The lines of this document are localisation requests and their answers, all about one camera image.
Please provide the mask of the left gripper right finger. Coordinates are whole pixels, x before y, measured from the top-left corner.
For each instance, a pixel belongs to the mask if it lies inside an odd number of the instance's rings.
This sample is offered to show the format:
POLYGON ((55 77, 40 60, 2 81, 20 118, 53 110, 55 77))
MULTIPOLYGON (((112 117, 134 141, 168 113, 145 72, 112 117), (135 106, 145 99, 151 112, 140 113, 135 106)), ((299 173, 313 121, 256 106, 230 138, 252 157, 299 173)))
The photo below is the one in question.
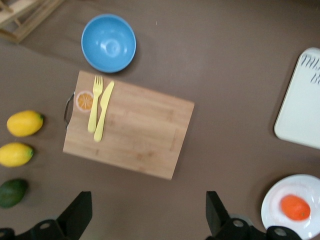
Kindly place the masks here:
POLYGON ((299 235, 284 226, 256 229, 243 217, 230 216, 215 191, 206 192, 206 220, 211 232, 208 240, 299 240, 299 235))

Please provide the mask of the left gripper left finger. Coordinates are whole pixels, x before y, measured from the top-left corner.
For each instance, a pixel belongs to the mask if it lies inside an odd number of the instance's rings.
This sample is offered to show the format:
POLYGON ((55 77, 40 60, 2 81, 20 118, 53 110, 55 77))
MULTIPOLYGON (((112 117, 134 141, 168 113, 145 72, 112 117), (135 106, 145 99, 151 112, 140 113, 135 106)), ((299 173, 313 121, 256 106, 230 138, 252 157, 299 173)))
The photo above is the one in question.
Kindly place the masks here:
POLYGON ((15 234, 1 228, 2 240, 78 240, 92 219, 92 193, 82 191, 57 219, 46 219, 28 231, 15 234))

